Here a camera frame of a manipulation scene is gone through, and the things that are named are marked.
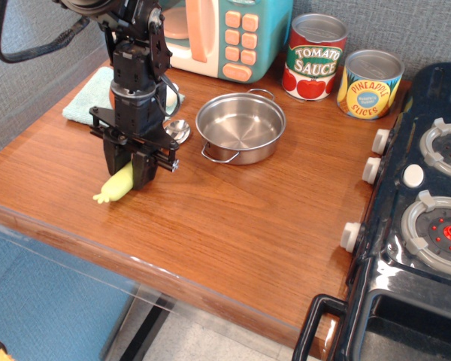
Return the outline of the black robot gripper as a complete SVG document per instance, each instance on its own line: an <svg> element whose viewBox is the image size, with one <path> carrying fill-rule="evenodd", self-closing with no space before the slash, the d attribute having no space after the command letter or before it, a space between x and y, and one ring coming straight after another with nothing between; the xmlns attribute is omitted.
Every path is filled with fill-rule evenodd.
<svg viewBox="0 0 451 361"><path fill-rule="evenodd" d="M141 190L151 182L158 166L175 171L175 155L179 144L166 133L163 123L180 107L180 99L172 113L166 112L167 87L161 81L146 90L131 91L112 82L115 108L90 108L90 132L103 141L109 175L115 175L132 158L133 189Z"/></svg>

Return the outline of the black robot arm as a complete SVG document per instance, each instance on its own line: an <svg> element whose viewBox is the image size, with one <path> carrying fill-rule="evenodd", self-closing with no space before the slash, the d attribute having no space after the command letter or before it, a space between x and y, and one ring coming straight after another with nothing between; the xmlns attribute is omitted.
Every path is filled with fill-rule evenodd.
<svg viewBox="0 0 451 361"><path fill-rule="evenodd" d="M60 5L105 33L114 70L110 89L114 109L93 107L91 132L103 141L110 174L132 166L133 187L142 189L159 167L177 168L179 144L164 130L167 90L165 72L171 51L165 42L165 17L157 1L61 1Z"/></svg>

